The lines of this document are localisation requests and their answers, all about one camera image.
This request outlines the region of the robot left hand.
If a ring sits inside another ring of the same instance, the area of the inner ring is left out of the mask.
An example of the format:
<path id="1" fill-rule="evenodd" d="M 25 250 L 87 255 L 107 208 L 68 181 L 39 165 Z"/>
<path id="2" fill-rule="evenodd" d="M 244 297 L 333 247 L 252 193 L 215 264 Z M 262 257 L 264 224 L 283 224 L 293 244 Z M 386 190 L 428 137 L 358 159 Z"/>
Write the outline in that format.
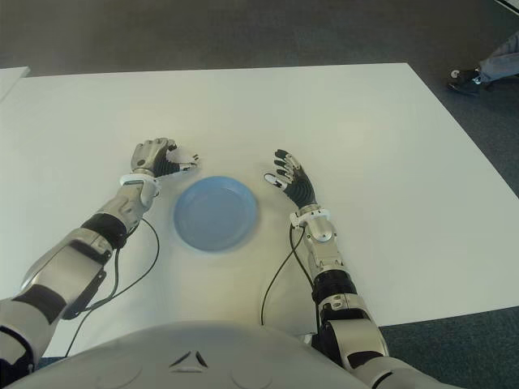
<path id="1" fill-rule="evenodd" d="M 198 167 L 198 156 L 189 161 L 178 162 L 174 157 L 178 145 L 173 139 L 148 139 L 139 143 L 131 158 L 131 172 L 147 174 L 151 177 L 164 177 L 188 172 Z"/>

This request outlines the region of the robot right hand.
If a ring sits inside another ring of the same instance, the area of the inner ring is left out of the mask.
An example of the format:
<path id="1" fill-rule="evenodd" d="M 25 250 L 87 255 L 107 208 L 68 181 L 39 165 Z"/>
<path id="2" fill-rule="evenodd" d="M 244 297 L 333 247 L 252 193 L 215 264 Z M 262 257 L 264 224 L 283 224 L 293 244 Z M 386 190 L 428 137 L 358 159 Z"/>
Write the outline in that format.
<path id="1" fill-rule="evenodd" d="M 277 149 L 274 156 L 276 173 L 266 173 L 264 180 L 281 190 L 298 209 L 317 204 L 311 180 L 294 155 Z"/>

